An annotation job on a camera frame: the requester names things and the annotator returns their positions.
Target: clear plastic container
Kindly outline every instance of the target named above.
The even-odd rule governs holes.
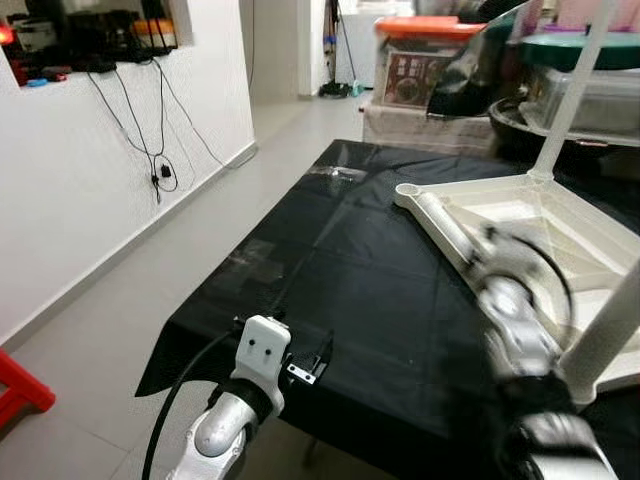
[[[372,103],[424,108],[444,68],[484,24],[459,23],[458,17],[388,17],[375,28]]]
[[[551,128],[571,73],[537,67],[529,92],[529,115],[541,128]],[[594,71],[571,131],[637,137],[640,132],[640,69]]]

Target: white plastic stand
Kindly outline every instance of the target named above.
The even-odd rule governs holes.
[[[572,289],[579,330],[578,340],[561,364],[574,399],[583,403],[593,400],[585,392],[595,392],[596,386],[617,388],[640,378],[640,309],[638,292],[631,292],[637,285],[633,276],[638,268],[633,267],[640,260],[640,237],[553,178],[553,167],[616,6],[615,0],[601,1],[573,81],[538,160],[526,175],[440,185],[401,184],[395,197],[463,278],[469,252],[483,248],[482,229],[490,224],[529,236],[554,258]],[[565,315],[551,301],[542,310],[547,317],[543,323],[559,339],[563,326],[557,319]]]

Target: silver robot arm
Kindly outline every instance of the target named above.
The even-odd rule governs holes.
[[[277,320],[246,321],[236,368],[213,407],[189,428],[182,458],[167,480],[219,480],[236,473],[259,424],[284,408],[278,379],[290,341],[289,330]]]
[[[534,284],[544,258],[518,237],[489,234],[491,253],[474,258],[471,274],[490,363],[511,428],[501,464],[511,478],[617,478],[588,423],[576,415],[556,360],[560,346],[535,308]]]

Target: orange lid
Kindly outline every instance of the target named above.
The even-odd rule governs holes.
[[[449,40],[467,40],[484,23],[459,23],[458,17],[385,17],[376,21],[376,30],[390,37],[432,36]]]
[[[149,30],[151,30],[151,32],[154,34],[157,34],[158,30],[160,30],[161,33],[174,33],[173,22],[171,20],[167,20],[166,18],[151,18],[148,21],[136,20],[133,23],[133,30],[138,35],[148,35]]]

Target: black tablecloth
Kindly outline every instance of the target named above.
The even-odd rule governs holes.
[[[498,410],[475,298],[393,193],[402,182],[524,170],[335,141],[172,315],[137,395],[169,387],[234,316],[280,310],[294,354],[335,331],[329,368],[313,388],[287,392],[282,418],[398,476],[426,478],[445,466],[449,478],[497,478]],[[640,231],[637,184],[559,181]],[[191,378],[223,380],[234,352],[227,342]],[[638,390],[604,395],[585,415],[621,478],[639,478]]]

